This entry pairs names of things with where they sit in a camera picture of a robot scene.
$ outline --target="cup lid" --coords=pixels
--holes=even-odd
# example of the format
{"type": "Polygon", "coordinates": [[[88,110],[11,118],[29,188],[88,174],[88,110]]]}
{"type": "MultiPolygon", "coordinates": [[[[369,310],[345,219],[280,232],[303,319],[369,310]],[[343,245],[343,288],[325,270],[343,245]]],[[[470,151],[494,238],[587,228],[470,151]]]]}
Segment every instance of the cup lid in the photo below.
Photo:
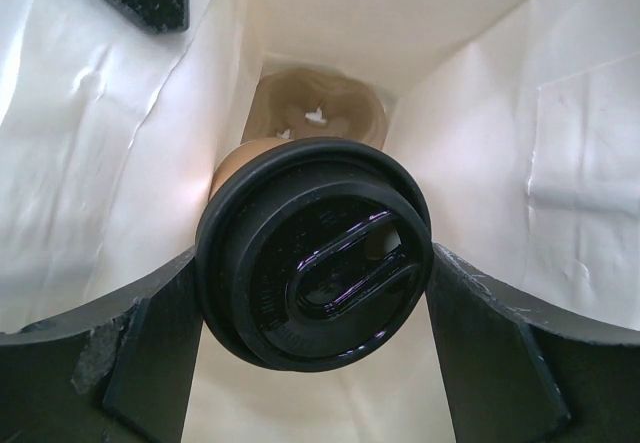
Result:
{"type": "Polygon", "coordinates": [[[384,344],[424,292],[433,249],[424,198],[394,160],[333,138],[243,166],[201,219],[205,320],[242,359],[325,371],[384,344]]]}

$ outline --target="white paper bag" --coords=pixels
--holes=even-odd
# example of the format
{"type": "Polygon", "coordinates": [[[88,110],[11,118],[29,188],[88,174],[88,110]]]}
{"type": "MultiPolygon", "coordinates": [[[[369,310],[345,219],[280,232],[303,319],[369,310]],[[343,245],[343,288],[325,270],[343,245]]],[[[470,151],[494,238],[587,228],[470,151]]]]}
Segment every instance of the white paper bag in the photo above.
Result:
{"type": "MultiPolygon", "coordinates": [[[[149,37],[102,0],[2,0],[0,331],[193,244],[262,74],[372,85],[434,239],[556,305],[640,328],[640,0],[191,0],[149,37]]],[[[184,441],[454,441],[426,305],[339,371],[267,372],[207,331],[184,441]]]]}

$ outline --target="black plastic lid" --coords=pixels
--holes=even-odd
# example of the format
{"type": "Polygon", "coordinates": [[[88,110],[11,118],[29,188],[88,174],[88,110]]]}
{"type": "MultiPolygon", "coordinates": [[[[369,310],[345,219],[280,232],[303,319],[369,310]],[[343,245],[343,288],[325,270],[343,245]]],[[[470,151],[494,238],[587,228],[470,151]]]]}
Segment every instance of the black plastic lid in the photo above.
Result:
{"type": "Polygon", "coordinates": [[[218,190],[197,235],[209,328],[237,356],[279,370],[339,368],[380,347],[420,299],[432,262],[415,182],[342,139],[252,160],[218,190]]]}

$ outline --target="white surface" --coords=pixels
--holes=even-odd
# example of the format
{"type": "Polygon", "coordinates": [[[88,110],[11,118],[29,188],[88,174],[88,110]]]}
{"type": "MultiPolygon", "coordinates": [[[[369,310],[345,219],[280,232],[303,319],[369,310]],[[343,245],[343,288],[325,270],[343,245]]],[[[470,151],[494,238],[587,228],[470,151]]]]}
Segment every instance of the white surface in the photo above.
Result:
{"type": "MultiPolygon", "coordinates": [[[[191,245],[263,64],[282,61],[397,98],[385,150],[421,185],[437,241],[640,328],[640,0],[194,0],[190,33],[158,39],[100,0],[5,1],[0,331],[191,245]]],[[[452,442],[425,306],[319,375],[249,367],[205,331],[185,441],[258,440],[452,442]]]]}
{"type": "Polygon", "coordinates": [[[511,285],[632,328],[639,8],[529,0],[400,99],[385,146],[425,192],[437,241],[511,285]]]}

